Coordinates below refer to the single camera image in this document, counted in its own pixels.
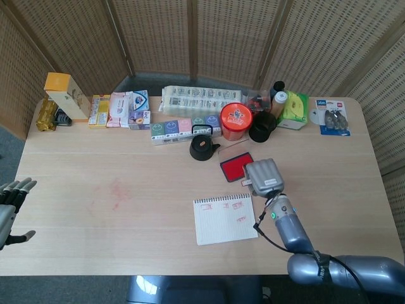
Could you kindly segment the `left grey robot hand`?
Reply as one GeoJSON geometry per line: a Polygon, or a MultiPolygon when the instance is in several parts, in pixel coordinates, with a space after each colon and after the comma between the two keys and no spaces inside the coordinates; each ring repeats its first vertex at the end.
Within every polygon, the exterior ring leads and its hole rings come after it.
{"type": "Polygon", "coordinates": [[[1,250],[12,244],[26,243],[35,236],[35,231],[28,231],[21,236],[11,235],[11,230],[26,196],[37,184],[30,177],[1,186],[1,250]]]}

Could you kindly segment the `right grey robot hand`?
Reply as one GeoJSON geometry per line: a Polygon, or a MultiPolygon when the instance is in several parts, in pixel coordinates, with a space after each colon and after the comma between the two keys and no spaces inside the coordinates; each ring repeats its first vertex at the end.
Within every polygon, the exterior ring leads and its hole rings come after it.
{"type": "Polygon", "coordinates": [[[273,158],[248,163],[243,170],[244,185],[253,196],[271,198],[284,190],[284,180],[273,158]]]}

